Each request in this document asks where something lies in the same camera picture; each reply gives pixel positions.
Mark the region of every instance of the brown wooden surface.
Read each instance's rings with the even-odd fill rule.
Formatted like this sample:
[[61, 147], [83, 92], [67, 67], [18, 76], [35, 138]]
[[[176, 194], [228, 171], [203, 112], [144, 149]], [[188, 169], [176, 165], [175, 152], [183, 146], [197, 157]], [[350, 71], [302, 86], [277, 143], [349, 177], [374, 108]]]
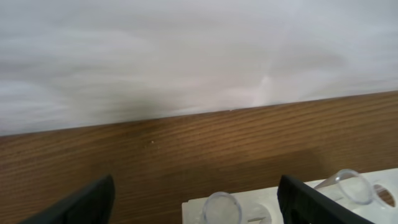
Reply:
[[398, 167], [398, 92], [0, 138], [0, 223], [112, 174], [112, 223], [181, 223], [216, 191]]

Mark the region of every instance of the wood grain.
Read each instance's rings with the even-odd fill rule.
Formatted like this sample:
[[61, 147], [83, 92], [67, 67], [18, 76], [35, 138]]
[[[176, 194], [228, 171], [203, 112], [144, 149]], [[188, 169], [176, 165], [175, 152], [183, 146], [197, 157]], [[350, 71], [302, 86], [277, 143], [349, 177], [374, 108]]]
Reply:
[[216, 191], [398, 167], [398, 92], [0, 138], [0, 223], [112, 174], [112, 223], [181, 223]]

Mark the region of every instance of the test tube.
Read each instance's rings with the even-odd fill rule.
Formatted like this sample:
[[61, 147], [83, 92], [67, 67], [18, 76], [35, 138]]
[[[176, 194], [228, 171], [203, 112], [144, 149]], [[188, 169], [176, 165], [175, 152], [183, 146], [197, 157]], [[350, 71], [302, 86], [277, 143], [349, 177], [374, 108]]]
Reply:
[[242, 208], [232, 195], [216, 192], [208, 197], [203, 206], [204, 224], [241, 224]]
[[352, 169], [340, 170], [314, 189], [349, 210], [369, 205], [373, 201], [371, 184]]

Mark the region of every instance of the white backdrop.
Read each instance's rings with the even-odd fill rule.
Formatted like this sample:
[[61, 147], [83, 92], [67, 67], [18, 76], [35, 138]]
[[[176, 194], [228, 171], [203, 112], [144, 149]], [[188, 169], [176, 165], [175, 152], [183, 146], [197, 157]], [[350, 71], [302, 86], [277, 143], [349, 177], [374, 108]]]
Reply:
[[0, 0], [0, 135], [398, 89], [394, 0]]

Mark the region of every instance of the blurry black object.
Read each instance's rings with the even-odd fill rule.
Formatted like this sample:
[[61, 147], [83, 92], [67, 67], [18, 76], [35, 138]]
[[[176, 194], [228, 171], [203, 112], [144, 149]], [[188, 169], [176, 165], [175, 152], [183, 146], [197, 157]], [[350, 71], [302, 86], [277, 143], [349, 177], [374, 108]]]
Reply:
[[114, 184], [109, 175], [20, 224], [107, 224], [113, 201]]
[[287, 175], [280, 179], [278, 201], [285, 224], [373, 224]]

